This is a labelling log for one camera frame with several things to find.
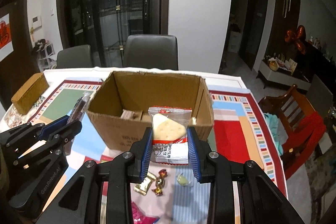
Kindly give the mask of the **black fruit leather bar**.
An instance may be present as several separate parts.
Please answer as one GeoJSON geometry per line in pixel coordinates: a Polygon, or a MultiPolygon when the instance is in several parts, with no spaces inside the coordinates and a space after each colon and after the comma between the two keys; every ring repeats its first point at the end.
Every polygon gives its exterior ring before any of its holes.
{"type": "Polygon", "coordinates": [[[87,111],[90,100],[91,94],[89,92],[84,92],[83,96],[78,99],[74,108],[72,109],[67,123],[71,123],[73,121],[82,121],[87,111]]]}

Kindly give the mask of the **pale green candy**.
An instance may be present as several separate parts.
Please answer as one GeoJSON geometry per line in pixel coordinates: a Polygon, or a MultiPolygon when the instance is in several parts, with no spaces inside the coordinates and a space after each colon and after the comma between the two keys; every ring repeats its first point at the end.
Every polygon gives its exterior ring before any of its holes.
{"type": "Polygon", "coordinates": [[[191,186],[191,181],[189,181],[182,173],[177,175],[177,183],[180,186],[191,186]]]}

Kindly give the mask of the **white cracker packet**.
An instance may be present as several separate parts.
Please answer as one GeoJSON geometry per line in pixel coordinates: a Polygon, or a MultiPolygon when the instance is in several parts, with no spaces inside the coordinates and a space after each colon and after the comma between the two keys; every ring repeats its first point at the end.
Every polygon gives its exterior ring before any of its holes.
{"type": "Polygon", "coordinates": [[[192,110],[153,106],[148,109],[153,132],[151,161],[170,165],[187,165],[187,129],[192,110]]]}

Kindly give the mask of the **gold fortune biscuits bag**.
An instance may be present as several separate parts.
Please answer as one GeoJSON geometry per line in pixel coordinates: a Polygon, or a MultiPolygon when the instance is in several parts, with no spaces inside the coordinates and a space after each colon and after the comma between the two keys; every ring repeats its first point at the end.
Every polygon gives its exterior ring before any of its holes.
{"type": "Polygon", "coordinates": [[[149,114],[143,111],[131,111],[123,109],[123,112],[120,116],[121,119],[132,120],[132,121],[142,121],[150,122],[151,117],[149,114]]]}

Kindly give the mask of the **red gold wrapped candy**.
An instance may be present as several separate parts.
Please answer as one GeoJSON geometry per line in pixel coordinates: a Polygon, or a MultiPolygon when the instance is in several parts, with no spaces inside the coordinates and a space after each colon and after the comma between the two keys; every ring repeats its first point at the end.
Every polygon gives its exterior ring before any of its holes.
{"type": "Polygon", "coordinates": [[[158,172],[158,177],[155,179],[155,188],[152,192],[157,196],[163,195],[163,188],[165,187],[165,178],[167,177],[167,170],[161,169],[158,172]]]}

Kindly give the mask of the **woven straw tissue box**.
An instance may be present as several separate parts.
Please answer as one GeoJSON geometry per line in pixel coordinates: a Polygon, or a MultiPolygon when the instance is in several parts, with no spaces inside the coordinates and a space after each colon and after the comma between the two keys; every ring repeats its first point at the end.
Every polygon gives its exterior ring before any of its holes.
{"type": "Polygon", "coordinates": [[[12,96],[11,102],[19,114],[26,115],[48,88],[44,73],[35,73],[12,96]]]}

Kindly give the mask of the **brown cardboard box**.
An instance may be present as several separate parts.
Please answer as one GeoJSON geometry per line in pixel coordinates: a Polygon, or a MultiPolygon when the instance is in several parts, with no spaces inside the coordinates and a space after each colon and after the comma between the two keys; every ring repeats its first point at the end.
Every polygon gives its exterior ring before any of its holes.
{"type": "Polygon", "coordinates": [[[207,140],[214,112],[205,79],[179,73],[112,72],[92,98],[87,115],[109,149],[127,151],[141,139],[150,122],[121,119],[125,110],[143,111],[153,106],[191,109],[189,125],[207,140]]]}

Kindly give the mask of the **magenta snack packet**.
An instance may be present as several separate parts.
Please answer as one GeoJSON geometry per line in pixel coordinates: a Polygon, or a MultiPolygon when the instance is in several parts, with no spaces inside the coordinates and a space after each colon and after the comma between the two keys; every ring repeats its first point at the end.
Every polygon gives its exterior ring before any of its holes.
{"type": "Polygon", "coordinates": [[[134,224],[155,224],[159,221],[158,217],[145,215],[134,202],[131,202],[131,209],[134,224]]]}

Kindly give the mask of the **grey chair near left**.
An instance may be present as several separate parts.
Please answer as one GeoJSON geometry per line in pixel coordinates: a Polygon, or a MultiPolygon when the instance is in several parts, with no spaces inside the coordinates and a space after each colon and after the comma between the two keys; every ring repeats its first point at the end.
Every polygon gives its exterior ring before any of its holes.
{"type": "Polygon", "coordinates": [[[92,68],[93,60],[91,46],[86,44],[66,48],[57,54],[56,68],[92,68]]]}

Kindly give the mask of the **grey chair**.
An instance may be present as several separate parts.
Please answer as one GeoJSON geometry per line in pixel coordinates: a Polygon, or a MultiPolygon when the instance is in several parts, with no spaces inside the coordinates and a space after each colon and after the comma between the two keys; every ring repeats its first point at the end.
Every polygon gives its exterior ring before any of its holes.
{"type": "Polygon", "coordinates": [[[91,46],[86,44],[66,48],[57,54],[56,68],[92,68],[93,60],[91,46]]]}
{"type": "Polygon", "coordinates": [[[123,67],[178,71],[178,41],[172,35],[130,35],[124,47],[123,67]]]}

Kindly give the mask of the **teal cloth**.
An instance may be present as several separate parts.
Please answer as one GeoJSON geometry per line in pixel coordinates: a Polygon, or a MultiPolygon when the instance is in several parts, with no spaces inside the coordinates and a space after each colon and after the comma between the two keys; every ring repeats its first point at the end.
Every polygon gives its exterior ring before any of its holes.
{"type": "Polygon", "coordinates": [[[282,156],[284,153],[281,136],[279,132],[279,119],[276,115],[271,113],[264,113],[265,121],[270,129],[270,133],[272,134],[276,150],[279,156],[282,156]]]}

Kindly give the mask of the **red paper door decoration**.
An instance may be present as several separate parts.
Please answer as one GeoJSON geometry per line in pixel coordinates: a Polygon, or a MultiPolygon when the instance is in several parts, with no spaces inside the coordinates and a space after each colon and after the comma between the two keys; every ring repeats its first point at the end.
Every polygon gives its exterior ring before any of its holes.
{"type": "Polygon", "coordinates": [[[0,25],[0,61],[4,60],[14,51],[10,29],[10,15],[1,17],[0,25]]]}

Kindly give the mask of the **grey chair centre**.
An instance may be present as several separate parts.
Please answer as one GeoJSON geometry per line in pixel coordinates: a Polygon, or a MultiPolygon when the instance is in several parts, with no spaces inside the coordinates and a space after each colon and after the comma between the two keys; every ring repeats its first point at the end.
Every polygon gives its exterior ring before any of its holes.
{"type": "Polygon", "coordinates": [[[178,41],[172,35],[130,35],[124,47],[123,67],[178,71],[178,41]]]}

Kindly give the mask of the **red wooden chair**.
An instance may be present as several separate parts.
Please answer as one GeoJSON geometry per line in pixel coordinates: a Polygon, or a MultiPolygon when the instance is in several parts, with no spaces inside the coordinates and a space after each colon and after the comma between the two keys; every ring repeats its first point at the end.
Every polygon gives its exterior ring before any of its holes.
{"type": "Polygon", "coordinates": [[[289,179],[310,158],[326,131],[322,116],[305,95],[292,85],[281,96],[265,96],[259,101],[260,109],[276,115],[288,136],[282,144],[281,156],[285,178],[289,179]]]}

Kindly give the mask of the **red foil balloon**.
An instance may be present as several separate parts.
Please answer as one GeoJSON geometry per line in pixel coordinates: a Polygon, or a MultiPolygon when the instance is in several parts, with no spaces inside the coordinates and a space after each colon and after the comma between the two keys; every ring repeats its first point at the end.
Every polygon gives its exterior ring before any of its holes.
{"type": "Polygon", "coordinates": [[[306,30],[303,25],[299,25],[296,30],[287,30],[284,40],[286,43],[293,43],[300,53],[305,54],[306,30]]]}

